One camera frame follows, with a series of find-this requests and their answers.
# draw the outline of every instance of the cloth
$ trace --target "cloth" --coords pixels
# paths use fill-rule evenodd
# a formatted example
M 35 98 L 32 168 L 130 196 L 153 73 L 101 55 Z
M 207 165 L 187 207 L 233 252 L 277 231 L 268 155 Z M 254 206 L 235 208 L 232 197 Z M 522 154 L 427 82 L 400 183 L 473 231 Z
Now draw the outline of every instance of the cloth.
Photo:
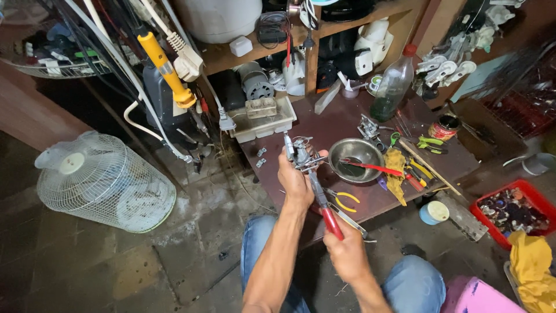
M 401 154 L 400 150 L 389 148 L 384 154 L 384 166 L 389 169 L 395 169 L 400 172 L 404 172 L 404 165 L 405 165 L 405 157 Z M 404 191 L 401 190 L 401 183 L 404 181 L 403 177 L 395 176 L 392 174 L 384 173 L 386 178 L 386 186 L 388 190 L 392 192 L 396 196 L 396 198 L 400 201 L 401 205 L 406 207 L 407 203 L 405 203 L 404 199 Z
M 554 312 L 556 307 L 556 277 L 548 268 L 552 251 L 543 236 L 527 236 L 524 231 L 510 234 L 512 244 L 510 269 L 519 282 L 518 292 L 529 313 Z
M 273 216 L 256 216 L 245 225 L 240 264 L 242 291 L 275 223 Z M 442 275 L 418 256 L 401 258 L 390 271 L 382 290 L 395 313 L 438 313 L 446 297 Z M 309 313 L 307 303 L 293 283 L 280 312 Z

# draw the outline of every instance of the plastic bottle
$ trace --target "plastic bottle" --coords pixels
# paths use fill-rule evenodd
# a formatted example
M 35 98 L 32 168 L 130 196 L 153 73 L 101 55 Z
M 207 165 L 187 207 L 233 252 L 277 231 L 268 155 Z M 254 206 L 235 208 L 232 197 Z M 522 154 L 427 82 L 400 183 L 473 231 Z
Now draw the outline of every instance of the plastic bottle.
M 413 81 L 413 56 L 415 45 L 406 45 L 402 56 L 384 71 L 382 81 L 376 91 L 370 115 L 379 122 L 386 122 L 394 113 Z

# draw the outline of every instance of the red bottle cap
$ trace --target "red bottle cap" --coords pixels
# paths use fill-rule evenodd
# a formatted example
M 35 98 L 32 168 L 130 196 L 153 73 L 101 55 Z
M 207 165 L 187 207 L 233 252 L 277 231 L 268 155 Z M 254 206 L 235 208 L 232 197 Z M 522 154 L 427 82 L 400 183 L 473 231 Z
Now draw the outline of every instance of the red bottle cap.
M 416 53 L 417 53 L 417 46 L 410 43 L 408 45 L 405 45 L 404 51 L 401 54 L 403 54 L 404 56 L 412 57 Z

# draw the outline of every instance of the stainless steel bowl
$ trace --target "stainless steel bowl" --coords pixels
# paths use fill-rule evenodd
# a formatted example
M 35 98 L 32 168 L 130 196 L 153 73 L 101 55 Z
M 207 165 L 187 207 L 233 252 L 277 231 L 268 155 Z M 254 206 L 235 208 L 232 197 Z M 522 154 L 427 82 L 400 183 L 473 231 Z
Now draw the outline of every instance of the stainless steel bowl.
M 343 180 L 352 183 L 367 183 L 376 179 L 381 171 L 364 169 L 353 165 L 341 164 L 340 159 L 351 159 L 356 163 L 384 166 L 382 153 L 372 143 L 359 138 L 346 138 L 338 141 L 328 151 L 328 163 Z

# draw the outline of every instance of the fan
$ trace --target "fan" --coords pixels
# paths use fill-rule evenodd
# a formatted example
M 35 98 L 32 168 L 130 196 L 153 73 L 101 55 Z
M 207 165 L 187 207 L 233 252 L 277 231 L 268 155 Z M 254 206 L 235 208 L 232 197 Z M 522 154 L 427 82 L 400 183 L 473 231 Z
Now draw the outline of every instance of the fan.
M 120 139 L 89 131 L 35 160 L 50 209 L 133 233 L 148 232 L 172 211 L 176 187 Z

